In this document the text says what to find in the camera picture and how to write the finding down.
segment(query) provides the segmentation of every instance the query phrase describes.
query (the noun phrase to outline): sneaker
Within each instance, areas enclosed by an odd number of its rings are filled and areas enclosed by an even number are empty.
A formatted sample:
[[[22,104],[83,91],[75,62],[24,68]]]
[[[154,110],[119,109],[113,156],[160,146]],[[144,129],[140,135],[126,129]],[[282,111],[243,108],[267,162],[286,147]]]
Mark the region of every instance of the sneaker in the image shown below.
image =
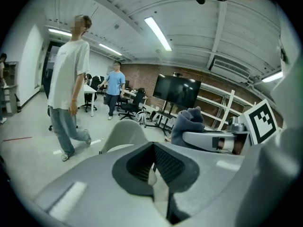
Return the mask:
[[[90,135],[89,135],[89,131],[88,131],[88,130],[84,130],[84,131],[86,131],[86,132],[87,132],[87,134],[88,134],[88,136],[89,136],[89,139],[88,139],[87,141],[85,141],[85,143],[86,143],[87,147],[89,147],[89,146],[90,146],[90,144],[91,144],[91,137],[90,137]]]
[[[74,153],[71,153],[69,155],[63,153],[63,155],[61,156],[62,161],[67,161]]]
[[[7,120],[7,118],[3,118],[3,119],[0,121],[0,123],[3,124],[3,123],[6,122],[6,120]]]

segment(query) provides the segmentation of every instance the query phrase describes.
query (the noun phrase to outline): white t-shirt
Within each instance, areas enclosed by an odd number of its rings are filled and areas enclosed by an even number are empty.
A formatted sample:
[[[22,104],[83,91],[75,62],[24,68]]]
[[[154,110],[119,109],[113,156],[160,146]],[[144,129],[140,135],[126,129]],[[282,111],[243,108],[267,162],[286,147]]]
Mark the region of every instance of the white t-shirt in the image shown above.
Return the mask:
[[[54,109],[69,109],[76,78],[87,71],[89,71],[89,43],[78,40],[61,46],[53,67],[48,105]],[[78,106],[85,104],[83,83],[77,101]]]

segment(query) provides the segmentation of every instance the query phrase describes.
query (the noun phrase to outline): white ceiling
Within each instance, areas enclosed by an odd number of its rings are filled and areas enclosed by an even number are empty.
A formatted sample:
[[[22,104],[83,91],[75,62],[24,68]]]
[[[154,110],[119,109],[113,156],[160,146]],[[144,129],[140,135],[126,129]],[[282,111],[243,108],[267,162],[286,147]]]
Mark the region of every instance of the white ceiling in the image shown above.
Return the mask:
[[[157,63],[207,70],[224,57],[259,81],[280,67],[276,6],[267,0],[33,0],[45,11],[46,26],[69,29],[72,16],[85,14],[93,25],[85,34],[91,48],[111,57],[102,43],[123,54],[125,63]],[[172,52],[164,50],[144,19],[153,16]],[[66,38],[53,36],[52,39]],[[275,83],[258,84],[268,95]]]

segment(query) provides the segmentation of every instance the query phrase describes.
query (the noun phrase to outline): red tape line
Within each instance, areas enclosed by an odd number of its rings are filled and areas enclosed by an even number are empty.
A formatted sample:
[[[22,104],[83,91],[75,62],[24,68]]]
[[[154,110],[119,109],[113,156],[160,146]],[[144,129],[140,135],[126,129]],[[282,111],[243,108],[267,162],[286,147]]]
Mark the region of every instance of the red tape line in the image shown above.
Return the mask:
[[[9,139],[9,140],[4,140],[4,141],[23,140],[23,139],[30,139],[30,138],[32,138],[32,137],[15,138],[15,139]]]

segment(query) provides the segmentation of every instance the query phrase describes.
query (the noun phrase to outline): tv stand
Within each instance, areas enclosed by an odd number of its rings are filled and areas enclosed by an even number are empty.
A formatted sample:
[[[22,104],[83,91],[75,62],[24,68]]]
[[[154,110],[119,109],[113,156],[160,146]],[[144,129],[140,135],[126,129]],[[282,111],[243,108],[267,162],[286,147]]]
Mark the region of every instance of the tv stand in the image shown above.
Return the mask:
[[[166,112],[165,112],[165,109],[166,109],[167,103],[168,103],[168,102],[166,101],[166,102],[165,102],[165,105],[164,105],[164,108],[163,108],[162,111],[157,111],[157,114],[160,115],[159,123],[157,122],[157,123],[155,123],[154,125],[148,125],[148,124],[147,124],[147,125],[144,126],[145,128],[146,128],[146,127],[159,128],[159,129],[161,129],[161,130],[163,131],[163,134],[164,134],[165,136],[167,136],[167,135],[166,135],[166,132],[171,133],[172,128],[171,128],[171,129],[166,129],[166,125],[167,125],[168,120],[169,120],[169,119],[172,119],[172,118],[174,117],[174,116],[171,115],[171,111],[172,111],[172,108],[173,108],[173,106],[174,106],[174,103],[171,103],[171,107],[170,107],[169,113],[166,113]],[[162,127],[161,127],[161,121],[162,121],[162,118],[163,118],[163,117],[166,118],[166,121],[165,121],[164,126],[163,126],[163,128],[162,128]]]

